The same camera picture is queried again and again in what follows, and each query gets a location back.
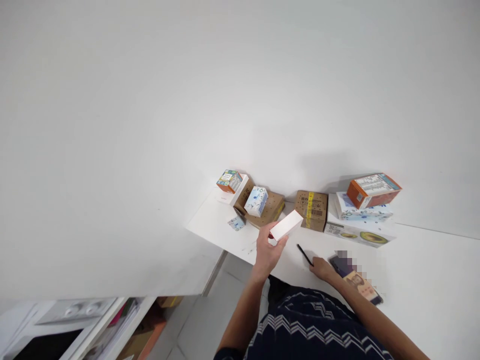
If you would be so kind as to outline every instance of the white table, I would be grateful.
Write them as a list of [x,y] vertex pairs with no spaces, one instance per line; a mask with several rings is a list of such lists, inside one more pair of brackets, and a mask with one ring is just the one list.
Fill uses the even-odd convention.
[[[214,187],[187,229],[229,253],[255,263],[258,230],[247,224],[234,231],[232,209],[216,200]],[[280,218],[293,209],[286,203]],[[480,240],[396,225],[398,238],[375,249],[322,232],[300,228],[290,235],[272,275],[291,285],[326,291],[328,284],[310,273],[297,244],[311,257],[325,259],[349,251],[358,272],[382,295],[379,305],[429,357],[477,359],[480,353]]]

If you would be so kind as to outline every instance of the black pen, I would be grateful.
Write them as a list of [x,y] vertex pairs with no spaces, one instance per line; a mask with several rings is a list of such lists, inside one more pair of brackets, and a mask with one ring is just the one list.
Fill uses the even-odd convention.
[[308,263],[313,266],[312,262],[310,261],[309,257],[307,256],[307,254],[305,253],[305,251],[302,249],[302,247],[300,245],[296,245],[296,247],[298,248],[298,250],[301,251],[301,253],[303,254],[303,256],[305,257],[305,259],[308,261]]

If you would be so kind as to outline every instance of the floor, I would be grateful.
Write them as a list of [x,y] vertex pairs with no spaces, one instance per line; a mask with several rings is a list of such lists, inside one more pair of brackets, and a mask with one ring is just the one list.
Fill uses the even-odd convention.
[[[165,314],[166,327],[148,360],[212,360],[249,278],[252,265],[228,254],[208,297],[186,296]],[[268,309],[267,280],[260,303]]]

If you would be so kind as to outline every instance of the cardboard box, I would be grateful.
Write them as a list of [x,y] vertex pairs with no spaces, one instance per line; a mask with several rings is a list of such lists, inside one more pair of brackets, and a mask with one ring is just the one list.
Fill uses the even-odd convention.
[[245,226],[247,220],[245,220],[245,217],[236,208],[233,209],[236,212],[236,216],[228,222],[228,225],[230,225],[233,230],[239,231]]
[[392,220],[378,222],[338,219],[334,206],[336,196],[336,194],[328,195],[325,234],[349,239],[374,248],[379,248],[397,238],[395,223]]
[[166,325],[152,306],[116,359],[146,360]]
[[260,217],[252,216],[249,214],[245,215],[245,218],[257,229],[260,229],[262,226],[273,223],[277,221],[285,207],[285,199],[283,195],[280,195],[276,192],[271,192],[268,194],[268,199],[266,200],[265,207]]
[[295,210],[303,217],[302,228],[322,232],[327,222],[328,195],[319,192],[297,191]]
[[278,243],[281,238],[291,234],[295,229],[298,229],[302,225],[304,218],[296,211],[293,210],[282,221],[271,228],[270,234],[273,239]]
[[245,204],[247,203],[247,200],[249,199],[249,196],[252,193],[254,186],[255,186],[254,181],[247,176],[247,182],[245,183],[244,186],[240,186],[240,189],[238,190],[240,194],[238,195],[238,198],[235,200],[233,207],[237,209],[242,215],[247,214],[247,210],[245,210]]
[[226,193],[235,194],[242,183],[242,177],[238,171],[225,170],[220,179],[216,182],[217,186]]
[[268,198],[269,193],[266,188],[254,186],[245,204],[246,212],[252,216],[261,217]]
[[357,209],[389,204],[402,188],[384,173],[350,181],[347,195]]
[[161,308],[173,308],[180,304],[183,298],[183,296],[160,296],[156,298],[156,303]]
[[359,210],[352,203],[345,191],[337,192],[333,199],[337,218],[340,220],[385,222],[394,215],[389,204],[367,207]]

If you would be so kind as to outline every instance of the left hand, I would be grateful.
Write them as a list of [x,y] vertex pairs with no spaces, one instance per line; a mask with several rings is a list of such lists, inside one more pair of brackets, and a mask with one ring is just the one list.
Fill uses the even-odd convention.
[[271,222],[260,228],[256,239],[256,261],[251,271],[251,277],[256,281],[265,282],[272,270],[279,262],[280,255],[284,250],[289,236],[282,237],[276,246],[269,243],[270,230],[278,224],[278,221]]

